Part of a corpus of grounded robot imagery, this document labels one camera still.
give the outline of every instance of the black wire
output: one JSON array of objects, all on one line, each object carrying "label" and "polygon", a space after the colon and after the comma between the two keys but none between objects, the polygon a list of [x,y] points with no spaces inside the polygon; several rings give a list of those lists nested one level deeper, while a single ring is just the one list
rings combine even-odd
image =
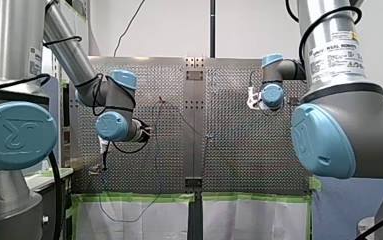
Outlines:
[{"label": "black wire", "polygon": [[48,155],[48,158],[50,159],[51,168],[53,169],[54,185],[56,188],[56,220],[53,239],[59,240],[63,228],[63,184],[60,178],[57,159],[53,151]]},{"label": "black wire", "polygon": [[298,21],[298,17],[296,17],[296,15],[294,15],[293,11],[291,10],[291,7],[290,7],[290,0],[285,0],[285,6],[287,7],[287,12],[288,14],[290,15],[290,17],[296,21],[296,22],[299,22]]},{"label": "black wire", "polygon": [[50,10],[51,6],[54,4],[54,3],[59,3],[58,0],[52,0],[51,2],[49,2],[46,6],[45,6],[45,14],[47,14],[48,10]]},{"label": "black wire", "polygon": [[[113,81],[114,83],[116,83],[116,81],[112,78],[112,77],[110,77],[110,76],[106,76],[106,78],[107,78],[107,80],[111,80],[111,81]],[[123,92],[125,92],[126,93],[126,95],[128,95],[128,97],[129,97],[129,99],[132,101],[132,103],[133,103],[133,108],[135,108],[135,106],[137,105],[137,103],[135,102],[135,98],[134,98],[134,96],[132,96],[132,94],[130,94],[129,92],[128,92],[128,90],[126,90],[123,86],[120,86],[120,85],[117,85],[120,89],[122,89],[122,91]]]},{"label": "black wire", "polygon": [[[160,103],[160,107],[159,107],[159,110],[158,110],[158,117],[157,117],[156,121],[154,121],[154,109],[157,107],[157,105],[159,103]],[[150,206],[152,206],[157,201],[157,199],[159,199],[160,195],[163,192],[163,181],[162,181],[162,177],[161,177],[159,166],[158,166],[158,157],[159,157],[159,152],[160,152],[159,140],[158,140],[158,123],[159,123],[159,120],[160,120],[160,114],[161,114],[162,109],[163,109],[163,104],[164,104],[164,102],[157,102],[157,103],[155,103],[153,105],[153,107],[151,109],[151,116],[152,116],[152,121],[153,121],[153,126],[154,126],[154,138],[155,138],[155,142],[156,142],[156,154],[154,156],[154,169],[156,170],[157,178],[158,178],[158,181],[159,181],[159,192],[158,192],[157,196],[153,199],[153,201],[151,201],[151,203],[149,205],[147,205],[147,207],[144,208],[144,210],[141,212],[141,214],[138,215],[138,217],[135,218],[134,220],[118,220],[118,219],[115,219],[112,216],[110,216],[104,210],[103,205],[101,203],[101,195],[99,195],[101,211],[104,213],[104,215],[106,215],[113,222],[122,222],[122,223],[134,223],[134,222],[137,222],[139,219],[141,219],[141,217],[144,215],[144,213],[147,211],[147,209],[150,208]]]},{"label": "black wire", "polygon": [[360,10],[357,7],[353,7],[353,6],[345,6],[345,7],[336,8],[336,9],[331,10],[327,13],[324,13],[322,16],[320,16],[316,21],[314,21],[312,24],[310,24],[310,26],[307,28],[306,32],[304,32],[303,37],[301,37],[300,46],[298,49],[298,51],[299,51],[298,54],[299,54],[300,62],[301,62],[301,64],[303,64],[303,66],[304,66],[304,47],[306,46],[306,41],[307,41],[307,39],[309,39],[310,34],[327,17],[331,16],[334,13],[343,12],[343,11],[352,11],[352,12],[357,13],[357,19],[354,22],[354,24],[359,23],[359,21],[362,19],[362,10]]},{"label": "black wire", "polygon": [[0,89],[8,88],[8,87],[13,87],[13,86],[16,86],[16,85],[19,85],[19,84],[23,84],[23,83],[32,82],[32,81],[35,81],[35,80],[38,80],[38,79],[41,79],[41,78],[45,78],[45,80],[44,80],[44,82],[45,82],[45,81],[51,79],[51,76],[49,74],[43,73],[43,74],[39,74],[36,77],[22,79],[22,80],[15,81],[15,82],[10,82],[10,83],[3,83],[3,84],[0,84]]},{"label": "black wire", "polygon": [[374,233],[375,231],[377,231],[378,229],[380,229],[382,227],[383,227],[383,220],[380,221],[379,223],[375,224],[374,226],[372,226],[371,228],[369,228],[368,230],[366,230],[362,234],[360,234],[357,238],[355,238],[355,240],[366,240],[366,238],[369,235],[371,235],[372,233]]},{"label": "black wire", "polygon": [[[96,85],[94,85],[94,89],[93,89],[93,92],[92,92],[92,97],[93,97],[93,101],[92,101],[92,113],[96,117],[101,116],[107,110],[107,108],[123,109],[123,108],[118,108],[118,107],[104,106],[103,109],[100,112],[96,111],[96,107],[102,106],[102,104],[100,104],[97,99],[98,99],[98,95],[100,94],[100,91],[101,91],[101,85],[103,83],[103,77],[104,77],[104,75],[102,73],[97,74],[96,78],[99,79],[99,80],[98,80],[98,83]],[[116,83],[116,81],[112,77],[110,77],[110,76],[106,76],[106,79]],[[120,89],[122,89],[122,91],[132,101],[132,104],[133,104],[132,108],[135,108],[137,103],[135,101],[134,96],[132,96],[132,94],[130,94],[128,92],[128,90],[126,90],[123,86],[120,86],[118,84],[116,84],[116,86],[118,86]]]},{"label": "black wire", "polygon": [[141,9],[142,5],[144,4],[145,0],[142,0],[141,3],[139,4],[138,6],[138,9],[135,11],[135,14],[134,16],[132,16],[131,20],[129,21],[128,23],[128,26],[126,27],[125,31],[122,33],[122,35],[120,35],[119,37],[119,40],[117,42],[117,46],[116,48],[114,49],[114,53],[113,53],[113,57],[116,57],[116,54],[117,54],[117,50],[119,49],[120,47],[120,42],[122,41],[122,38],[126,35],[126,33],[128,32],[129,28],[131,27],[132,25],[132,22],[134,21],[135,17],[138,15],[138,12],[139,10]]},{"label": "black wire", "polygon": [[253,70],[250,73],[250,79],[248,80],[248,86],[253,87],[253,75],[258,72],[259,70]]},{"label": "black wire", "polygon": [[62,43],[62,42],[67,42],[67,41],[70,41],[70,40],[76,40],[78,42],[81,42],[82,41],[82,37],[81,36],[73,36],[73,37],[68,37],[68,38],[64,38],[64,39],[60,39],[60,40],[56,40],[56,41],[52,41],[52,42],[46,42],[44,44],[42,44],[44,47],[48,48],[48,46],[51,46],[51,45],[54,45],[54,44],[58,44],[58,43]]},{"label": "black wire", "polygon": [[103,114],[106,111],[106,107],[104,107],[103,110],[101,110],[99,113],[97,113],[97,111],[95,109],[97,107],[97,104],[98,104],[98,106],[102,106],[102,104],[100,104],[97,101],[97,97],[100,94],[101,84],[103,83],[103,77],[104,77],[103,74],[101,74],[101,73],[97,74],[97,78],[99,80],[98,80],[98,83],[96,85],[94,85],[94,89],[92,90],[92,97],[93,97],[92,114],[94,114],[94,116],[96,116],[96,117],[100,116],[101,114]]},{"label": "black wire", "polygon": [[195,134],[197,134],[198,136],[201,136],[201,137],[203,137],[203,134],[201,134],[201,133],[199,133],[187,120],[185,120],[185,117],[184,117],[184,115],[182,115],[182,113],[181,113],[181,111],[179,111],[179,109],[178,109],[178,107],[175,107],[172,103],[170,103],[170,102],[168,102],[168,101],[162,101],[163,103],[167,103],[167,104],[169,104],[172,108],[174,108],[174,109],[176,109],[177,110],[177,112],[178,112],[178,114],[179,114],[179,116],[181,116],[181,118],[182,118],[182,121],[186,124],[186,125],[188,125],[188,127],[189,128],[191,128],[193,131],[194,131],[194,133]]},{"label": "black wire", "polygon": [[135,153],[141,152],[141,151],[145,148],[145,146],[147,146],[147,144],[148,144],[148,141],[145,141],[144,145],[142,145],[142,146],[141,146],[140,148],[138,148],[137,150],[133,150],[133,151],[128,152],[128,151],[125,151],[125,150],[120,149],[120,148],[116,145],[116,143],[113,142],[113,146],[117,149],[117,151],[119,151],[119,152],[121,152],[121,153],[124,153],[124,154],[135,154]]}]

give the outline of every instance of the white wall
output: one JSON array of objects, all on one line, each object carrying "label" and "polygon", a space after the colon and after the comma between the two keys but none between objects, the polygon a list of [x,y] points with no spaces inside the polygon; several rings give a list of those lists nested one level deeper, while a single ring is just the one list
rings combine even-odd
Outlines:
[{"label": "white wall", "polygon": [[[140,2],[90,0],[90,24],[98,45],[90,46],[91,55],[113,56],[117,40]],[[123,38],[117,56],[208,54],[208,19],[207,0],[148,0]]]},{"label": "white wall", "polygon": [[[113,55],[119,35],[140,2],[90,0],[90,55]],[[146,1],[122,40],[118,56],[209,55],[209,2]],[[367,0],[362,10],[357,29],[366,73],[383,86],[383,1]],[[298,24],[288,16],[282,0],[218,0],[216,21],[217,57],[262,58],[272,52],[298,56]]]}]

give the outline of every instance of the small bracket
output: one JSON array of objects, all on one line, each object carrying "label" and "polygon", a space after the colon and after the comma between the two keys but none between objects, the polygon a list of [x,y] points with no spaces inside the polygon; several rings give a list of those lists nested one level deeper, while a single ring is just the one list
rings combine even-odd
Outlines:
[{"label": "small bracket", "polygon": [[203,71],[187,71],[186,74],[187,80],[203,81],[204,78]]},{"label": "small bracket", "polygon": [[201,177],[186,177],[186,188],[201,188],[203,186],[203,179]]}]

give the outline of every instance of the metal rod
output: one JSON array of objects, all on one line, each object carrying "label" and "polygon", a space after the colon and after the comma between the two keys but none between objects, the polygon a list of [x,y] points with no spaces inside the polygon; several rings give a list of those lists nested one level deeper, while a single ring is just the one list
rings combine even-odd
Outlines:
[{"label": "metal rod", "polygon": [[210,58],[216,58],[216,0],[210,0]]},{"label": "metal rod", "polygon": [[[44,40],[57,41],[74,36],[61,9],[54,4],[45,16]],[[50,46],[73,85],[78,86],[96,76],[96,72],[79,42],[72,40]]]}]

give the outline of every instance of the metal pole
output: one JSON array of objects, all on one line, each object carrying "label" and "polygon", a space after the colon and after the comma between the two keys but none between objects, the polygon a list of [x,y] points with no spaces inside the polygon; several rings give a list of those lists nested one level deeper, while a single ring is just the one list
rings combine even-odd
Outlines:
[{"label": "metal pole", "polygon": [[216,58],[216,0],[210,0],[210,58]]}]

